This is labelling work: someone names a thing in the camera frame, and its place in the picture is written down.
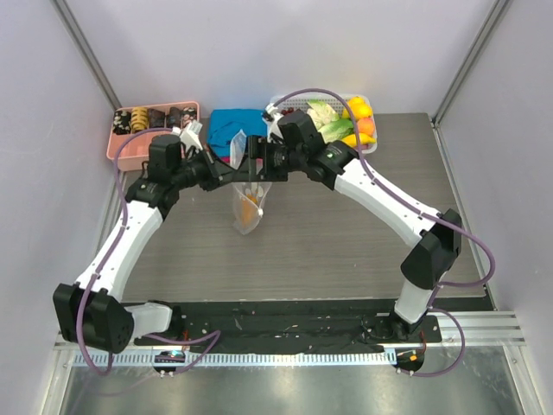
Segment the clear zip top bag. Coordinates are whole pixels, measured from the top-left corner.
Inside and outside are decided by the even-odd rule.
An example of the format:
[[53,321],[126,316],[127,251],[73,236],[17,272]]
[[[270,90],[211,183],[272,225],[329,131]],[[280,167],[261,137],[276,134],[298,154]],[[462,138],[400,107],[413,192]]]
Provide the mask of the clear zip top bag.
[[[237,169],[245,155],[246,135],[240,130],[230,142],[230,165]],[[232,185],[234,227],[242,235],[251,233],[264,216],[271,182],[235,182]]]

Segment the orange ginger root toy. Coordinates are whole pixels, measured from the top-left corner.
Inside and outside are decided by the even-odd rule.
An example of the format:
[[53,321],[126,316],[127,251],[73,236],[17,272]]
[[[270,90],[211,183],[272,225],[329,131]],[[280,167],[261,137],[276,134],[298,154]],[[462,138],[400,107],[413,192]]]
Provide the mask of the orange ginger root toy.
[[257,195],[252,193],[243,195],[238,193],[237,218],[238,224],[243,228],[255,227],[259,222],[259,201]]

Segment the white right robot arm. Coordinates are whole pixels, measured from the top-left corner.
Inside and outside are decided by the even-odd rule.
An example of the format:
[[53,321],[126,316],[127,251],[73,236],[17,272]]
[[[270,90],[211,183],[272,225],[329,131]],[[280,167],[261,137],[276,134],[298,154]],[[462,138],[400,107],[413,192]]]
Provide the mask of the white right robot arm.
[[325,143],[302,111],[274,117],[265,137],[237,133],[231,161],[240,182],[284,182],[289,173],[301,171],[391,228],[410,248],[400,265],[405,281],[392,311],[391,333],[402,342],[420,333],[438,283],[461,252],[461,217],[453,209],[440,213],[422,204],[371,169],[348,144]]

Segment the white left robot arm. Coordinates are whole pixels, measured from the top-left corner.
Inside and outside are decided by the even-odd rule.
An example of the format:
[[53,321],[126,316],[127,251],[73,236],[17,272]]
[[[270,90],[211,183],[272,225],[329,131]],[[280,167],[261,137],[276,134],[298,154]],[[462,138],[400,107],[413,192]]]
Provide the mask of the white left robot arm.
[[73,284],[59,284],[53,301],[62,337],[81,349],[121,353],[130,341],[155,335],[176,344],[183,322],[172,306],[157,301],[125,307],[127,281],[149,239],[160,228],[185,188],[211,191],[249,176],[249,165],[231,167],[201,144],[174,132],[153,137],[145,176],[121,193],[117,225],[92,263]]

